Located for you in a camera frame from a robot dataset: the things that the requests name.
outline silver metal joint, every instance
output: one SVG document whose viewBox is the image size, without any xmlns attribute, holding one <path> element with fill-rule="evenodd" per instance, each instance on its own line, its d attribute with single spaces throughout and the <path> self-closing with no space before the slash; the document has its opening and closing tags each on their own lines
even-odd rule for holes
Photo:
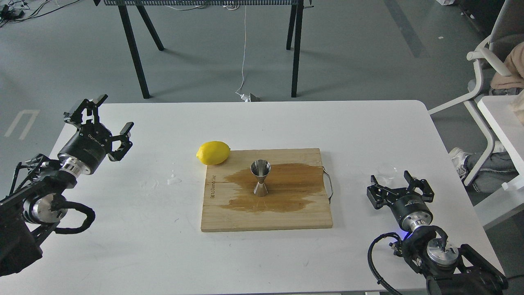
<svg viewBox="0 0 524 295">
<path fill-rule="evenodd" d="M 401 224 L 403 230 L 407 231 L 408 229 L 411 229 L 411 232 L 414 232 L 415 229 L 421 226 L 430 225 L 431 221 L 432 219 L 430 214 L 417 211 L 404 217 L 404 220 L 402 220 Z"/>
<path fill-rule="evenodd" d="M 67 213 L 67 209 L 51 210 L 54 194 L 48 194 L 38 199 L 32 206 L 31 200 L 24 202 L 24 219 L 30 223 L 55 223 L 59 222 Z"/>
<path fill-rule="evenodd" d="M 75 157 L 68 156 L 62 163 L 62 171 L 71 173 L 75 178 L 78 178 L 81 174 L 90 174 L 91 170 L 82 161 Z"/>
<path fill-rule="evenodd" d="M 440 266 L 449 266 L 459 258 L 459 249 L 450 242 L 446 242 L 444 250 L 440 248 L 440 239 L 435 238 L 429 241 L 426 252 L 431 260 Z"/>
</svg>

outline lemon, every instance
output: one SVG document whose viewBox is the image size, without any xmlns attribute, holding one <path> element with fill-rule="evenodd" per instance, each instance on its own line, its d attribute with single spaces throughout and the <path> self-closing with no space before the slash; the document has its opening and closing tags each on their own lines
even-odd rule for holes
<svg viewBox="0 0 524 295">
<path fill-rule="evenodd" d="M 205 165 L 216 165 L 227 159 L 230 150 L 224 142 L 208 141 L 200 146 L 196 157 Z"/>
</svg>

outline white chair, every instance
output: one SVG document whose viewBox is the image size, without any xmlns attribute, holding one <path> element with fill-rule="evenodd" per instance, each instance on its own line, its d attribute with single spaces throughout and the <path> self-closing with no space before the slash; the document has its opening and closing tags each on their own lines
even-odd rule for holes
<svg viewBox="0 0 524 295">
<path fill-rule="evenodd" d="M 476 106 L 477 102 L 475 101 L 475 98 L 477 98 L 479 94 L 486 94 L 489 90 L 489 83 L 486 83 L 486 80 L 490 81 L 492 77 L 486 77 L 484 70 L 493 68 L 502 76 L 511 76 L 511 72 L 506 68 L 502 60 L 506 59 L 516 45 L 524 41 L 523 16 L 523 0 L 506 0 L 493 26 L 491 35 L 484 39 L 474 51 L 466 55 L 467 60 L 473 60 L 473 68 L 475 70 L 475 79 L 468 84 L 469 93 L 429 110 L 429 114 L 435 114 L 456 104 L 464 103 L 475 120 L 475 123 L 477 123 L 486 137 L 486 150 L 482 153 L 480 159 L 471 169 L 466 179 L 464 179 L 465 186 L 473 182 L 473 179 L 491 155 L 495 146 L 493 133 L 479 112 Z"/>
</svg>

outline white shoe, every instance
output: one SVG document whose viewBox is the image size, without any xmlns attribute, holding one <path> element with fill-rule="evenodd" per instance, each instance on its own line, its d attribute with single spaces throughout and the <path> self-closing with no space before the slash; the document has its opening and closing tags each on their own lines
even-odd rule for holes
<svg viewBox="0 0 524 295">
<path fill-rule="evenodd" d="M 493 153 L 502 153 L 505 152 L 506 148 L 502 145 L 502 143 L 498 140 L 495 141 L 495 147 L 493 148 Z"/>
<path fill-rule="evenodd" d="M 455 166 L 458 176 L 463 180 L 467 175 L 467 169 L 466 166 L 464 166 L 464 162 L 466 161 L 467 156 L 472 155 L 472 153 L 464 152 L 460 147 L 454 147 L 449 155 L 451 163 Z"/>
</svg>

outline jigger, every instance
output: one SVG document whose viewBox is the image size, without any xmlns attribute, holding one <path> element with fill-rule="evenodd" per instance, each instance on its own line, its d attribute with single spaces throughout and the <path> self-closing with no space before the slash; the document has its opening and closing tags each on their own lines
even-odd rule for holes
<svg viewBox="0 0 524 295">
<path fill-rule="evenodd" d="M 253 193 L 259 197 L 267 195 L 267 187 L 264 183 L 267 175 L 271 171 L 271 165 L 266 160 L 256 160 L 251 164 L 251 173 L 257 178 L 257 185 Z"/>
</svg>

